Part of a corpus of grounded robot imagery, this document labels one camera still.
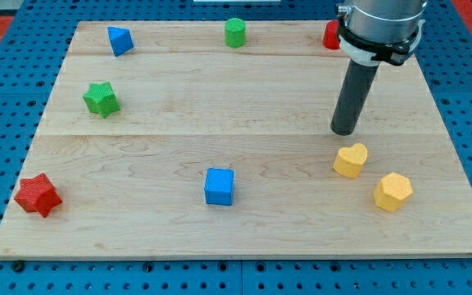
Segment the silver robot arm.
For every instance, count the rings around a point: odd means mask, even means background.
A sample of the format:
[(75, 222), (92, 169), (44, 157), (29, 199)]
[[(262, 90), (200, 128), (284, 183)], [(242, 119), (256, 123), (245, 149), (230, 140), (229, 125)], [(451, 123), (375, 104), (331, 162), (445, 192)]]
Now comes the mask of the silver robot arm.
[(362, 66), (401, 66), (421, 40), (427, 0), (345, 0), (335, 6), (342, 52)]

